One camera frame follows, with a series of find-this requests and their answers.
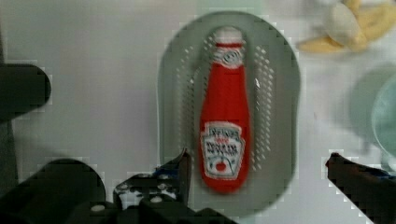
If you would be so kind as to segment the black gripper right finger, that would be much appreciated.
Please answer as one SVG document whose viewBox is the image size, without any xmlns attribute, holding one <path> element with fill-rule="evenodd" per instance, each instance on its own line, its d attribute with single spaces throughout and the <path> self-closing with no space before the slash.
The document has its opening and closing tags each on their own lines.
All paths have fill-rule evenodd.
<svg viewBox="0 0 396 224">
<path fill-rule="evenodd" d="M 328 179 L 374 224 L 395 224 L 395 176 L 332 153 L 326 161 Z"/>
</svg>

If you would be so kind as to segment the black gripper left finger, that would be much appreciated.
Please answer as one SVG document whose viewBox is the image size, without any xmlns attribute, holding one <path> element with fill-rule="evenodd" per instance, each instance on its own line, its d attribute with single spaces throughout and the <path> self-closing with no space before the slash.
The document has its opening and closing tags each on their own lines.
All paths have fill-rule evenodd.
<svg viewBox="0 0 396 224">
<path fill-rule="evenodd" d="M 191 155 L 183 148 L 178 156 L 152 173 L 136 174 L 118 184 L 113 201 L 122 210 L 138 206 L 143 199 L 166 195 L 188 204 L 191 185 Z"/>
</svg>

